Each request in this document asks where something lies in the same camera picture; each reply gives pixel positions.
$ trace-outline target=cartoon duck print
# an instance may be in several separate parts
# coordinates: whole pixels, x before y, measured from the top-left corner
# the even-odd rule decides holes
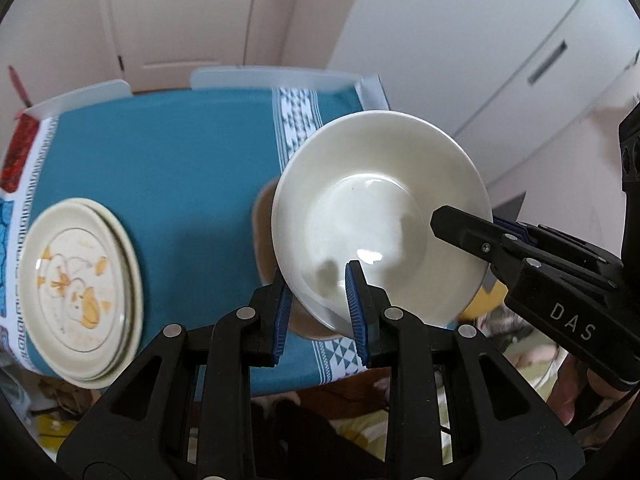
[[[56,300],[57,310],[54,311],[54,318],[60,330],[64,331],[64,317],[89,330],[96,328],[100,323],[100,308],[107,312],[111,303],[98,302],[94,287],[88,286],[87,282],[104,273],[108,264],[107,258],[102,256],[92,264],[76,256],[66,258],[62,254],[51,254],[47,247],[40,261],[37,286],[45,287],[46,294]]]

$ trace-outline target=stacked plate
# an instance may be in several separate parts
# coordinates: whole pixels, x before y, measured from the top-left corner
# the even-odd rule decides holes
[[[18,266],[27,332],[51,367],[81,388],[105,388],[136,355],[143,322],[140,269],[122,225],[84,198],[44,211]]]

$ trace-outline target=screw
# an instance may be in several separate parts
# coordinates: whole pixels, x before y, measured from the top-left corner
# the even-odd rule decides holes
[[[525,258],[525,261],[531,266],[531,267],[535,267],[536,269],[539,269],[540,267],[542,267],[542,264],[537,261],[534,260],[533,258]]]
[[[476,334],[478,333],[478,330],[476,330],[475,326],[461,325],[458,327],[458,332],[460,332],[460,335],[462,337],[471,339],[472,337],[476,336]]]
[[[396,319],[401,319],[402,316],[404,316],[404,313],[402,312],[402,310],[394,306],[390,306],[388,309],[385,310],[385,317],[387,319],[396,320]]]
[[[176,337],[180,335],[180,332],[182,332],[182,327],[175,323],[165,326],[164,330],[162,330],[165,337]]]
[[[236,316],[238,316],[238,319],[251,319],[255,316],[255,310],[250,306],[244,306],[236,310]]]

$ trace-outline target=cabinet handle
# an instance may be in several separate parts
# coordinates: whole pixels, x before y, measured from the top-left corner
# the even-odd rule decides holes
[[[569,47],[567,46],[566,41],[562,40],[562,43],[560,43],[560,45],[558,45],[555,50],[551,54],[549,54],[549,56],[540,64],[540,66],[535,69],[534,73],[527,77],[527,82],[529,83],[529,85],[533,86],[534,83],[538,79],[540,79],[547,70],[551,68],[553,63],[558,61],[560,56],[562,56],[562,54],[564,54],[564,51],[568,48]]]

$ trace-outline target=bowl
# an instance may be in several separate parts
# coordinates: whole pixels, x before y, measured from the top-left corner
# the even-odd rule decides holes
[[[305,309],[343,335],[352,335],[344,270],[354,259],[393,305],[446,326],[487,264],[433,235],[431,214],[443,205],[492,220],[484,183],[453,139],[399,112],[341,117],[280,177],[271,214],[278,265]]]

